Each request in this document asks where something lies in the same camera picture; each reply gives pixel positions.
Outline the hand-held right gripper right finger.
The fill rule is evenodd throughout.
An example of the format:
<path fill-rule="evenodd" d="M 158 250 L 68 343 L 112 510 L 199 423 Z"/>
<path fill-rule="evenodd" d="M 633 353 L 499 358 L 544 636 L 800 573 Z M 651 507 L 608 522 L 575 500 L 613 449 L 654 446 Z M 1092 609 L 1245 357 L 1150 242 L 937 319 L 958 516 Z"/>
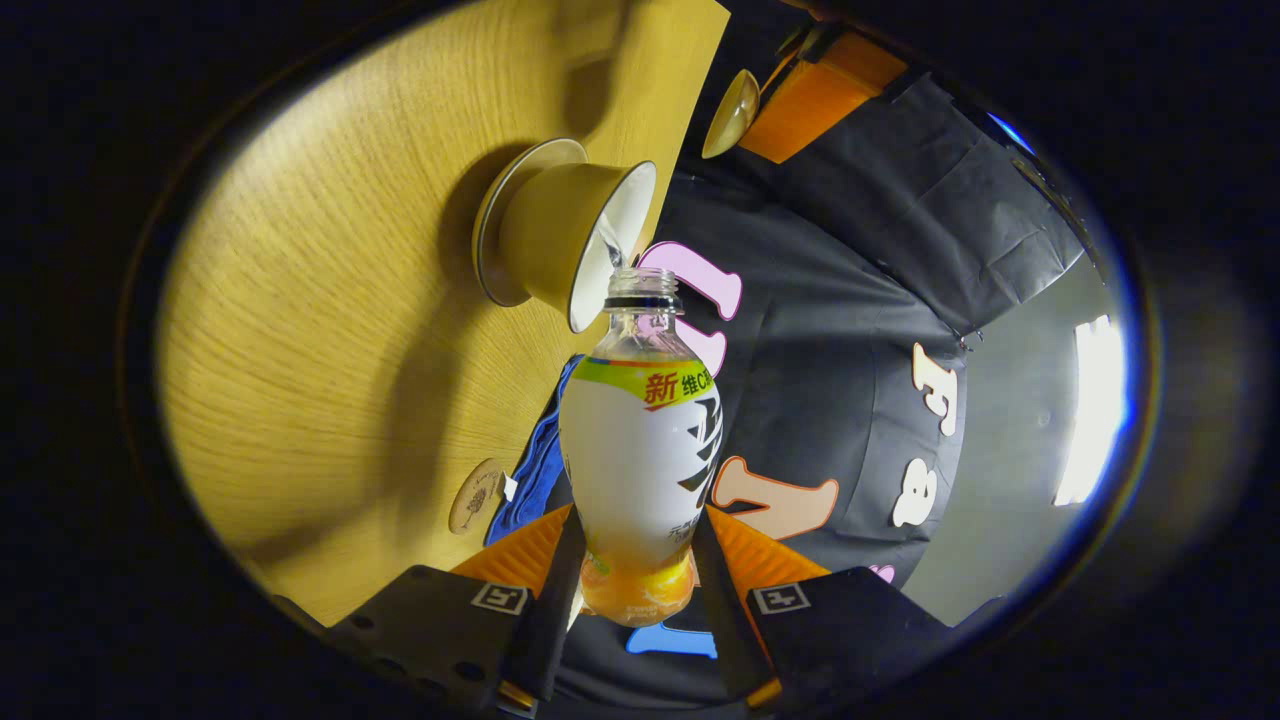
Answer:
<path fill-rule="evenodd" d="M 708 509 L 692 534 L 730 697 L 750 711 L 826 711 L 887 691 L 951 642 L 869 568 L 829 571 Z"/>

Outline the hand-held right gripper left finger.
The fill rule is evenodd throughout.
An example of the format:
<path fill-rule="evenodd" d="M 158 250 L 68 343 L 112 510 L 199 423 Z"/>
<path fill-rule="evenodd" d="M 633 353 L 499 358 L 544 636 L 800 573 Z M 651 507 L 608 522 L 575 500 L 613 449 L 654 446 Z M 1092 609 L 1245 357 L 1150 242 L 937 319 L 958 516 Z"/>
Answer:
<path fill-rule="evenodd" d="M 576 614 L 582 523 L 564 505 L 447 571 L 415 565 L 325 632 L 456 717 L 532 717 Z"/>

